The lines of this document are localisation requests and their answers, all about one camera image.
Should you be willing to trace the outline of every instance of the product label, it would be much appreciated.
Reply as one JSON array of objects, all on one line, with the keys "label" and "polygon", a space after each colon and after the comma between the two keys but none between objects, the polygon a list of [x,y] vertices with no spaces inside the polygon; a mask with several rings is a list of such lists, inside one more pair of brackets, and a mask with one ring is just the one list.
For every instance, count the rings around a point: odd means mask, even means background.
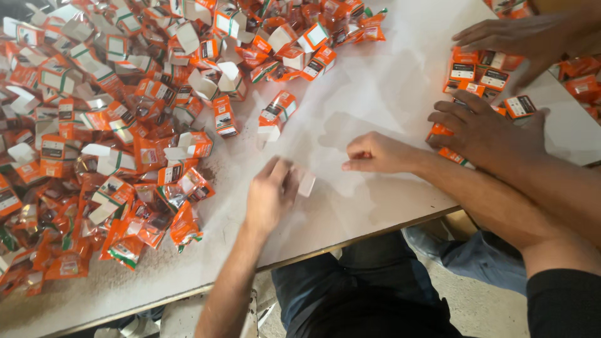
[{"label": "product label", "polygon": [[475,67],[473,64],[454,63],[453,70],[451,71],[451,77],[473,79],[474,71]]},{"label": "product label", "polygon": [[497,88],[504,88],[508,78],[508,74],[489,69],[484,73],[484,76],[482,76],[482,80],[480,80],[480,83],[491,85]]}]

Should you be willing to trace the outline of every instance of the forearm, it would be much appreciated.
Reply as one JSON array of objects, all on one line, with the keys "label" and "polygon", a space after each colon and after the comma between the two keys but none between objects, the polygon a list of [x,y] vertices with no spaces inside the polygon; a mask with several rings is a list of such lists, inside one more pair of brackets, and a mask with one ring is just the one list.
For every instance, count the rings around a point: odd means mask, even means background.
[{"label": "forearm", "polygon": [[601,174],[552,155],[506,163],[500,179],[601,248]]},{"label": "forearm", "polygon": [[590,243],[502,182],[427,152],[420,153],[412,172],[452,196],[516,247],[524,257],[528,277],[553,268],[601,275],[601,255]]},{"label": "forearm", "polygon": [[267,234],[244,223],[198,320],[196,338],[240,336],[257,261]]}]

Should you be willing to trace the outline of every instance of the floor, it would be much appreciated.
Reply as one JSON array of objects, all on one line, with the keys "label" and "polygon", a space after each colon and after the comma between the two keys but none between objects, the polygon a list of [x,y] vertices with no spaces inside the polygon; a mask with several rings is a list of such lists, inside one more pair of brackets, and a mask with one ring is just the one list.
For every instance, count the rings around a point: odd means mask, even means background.
[{"label": "floor", "polygon": [[[479,338],[529,337],[526,322],[526,298],[519,293],[500,289],[480,281],[448,272],[428,258],[418,254],[432,278],[432,284],[451,309],[451,323],[465,336]],[[258,290],[260,304],[275,296],[269,272],[255,277],[253,287]],[[267,338],[284,338],[286,331],[279,320],[280,308],[261,326]]]}]

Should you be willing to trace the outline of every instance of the pile of boxes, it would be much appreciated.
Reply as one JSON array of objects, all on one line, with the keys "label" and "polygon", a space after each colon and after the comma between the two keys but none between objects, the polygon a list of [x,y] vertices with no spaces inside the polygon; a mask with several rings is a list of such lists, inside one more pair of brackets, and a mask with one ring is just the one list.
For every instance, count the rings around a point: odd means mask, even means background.
[{"label": "pile of boxes", "polygon": [[[5,17],[0,33],[3,293],[85,277],[95,251],[134,269],[166,237],[179,252],[200,241],[198,207],[216,194],[200,163],[215,134],[240,134],[231,103],[258,81],[323,76],[337,46],[384,41],[387,12],[360,0],[60,6]],[[277,140],[297,106],[280,91],[257,137]],[[199,126],[205,112],[215,125]],[[314,180],[305,170],[299,193]]]}]

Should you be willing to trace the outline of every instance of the white table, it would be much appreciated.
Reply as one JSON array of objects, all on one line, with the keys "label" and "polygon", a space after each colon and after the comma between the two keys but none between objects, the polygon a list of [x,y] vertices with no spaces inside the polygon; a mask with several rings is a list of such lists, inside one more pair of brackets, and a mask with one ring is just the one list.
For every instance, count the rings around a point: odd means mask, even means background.
[{"label": "white table", "polygon": [[[343,46],[337,65],[312,83],[251,86],[246,102],[234,103],[242,134],[216,140],[204,166],[215,173],[217,194],[202,202],[205,237],[177,254],[170,239],[147,250],[135,272],[116,262],[92,261],[87,278],[60,280],[41,295],[10,295],[0,303],[0,336],[30,338],[97,325],[125,314],[201,292],[216,278],[245,213],[248,183],[275,154],[308,167],[318,177],[311,197],[274,232],[259,266],[307,257],[328,247],[397,224],[443,214],[457,203],[410,174],[343,173],[346,144],[376,130],[417,147],[432,124],[426,120],[442,92],[451,36],[494,14],[480,0],[368,0],[388,7],[387,42]],[[259,112],[286,88],[300,100],[281,138],[255,146]],[[601,128],[550,74],[526,90],[551,108],[548,150],[579,165],[601,160]],[[212,126],[212,110],[201,121]]]}]

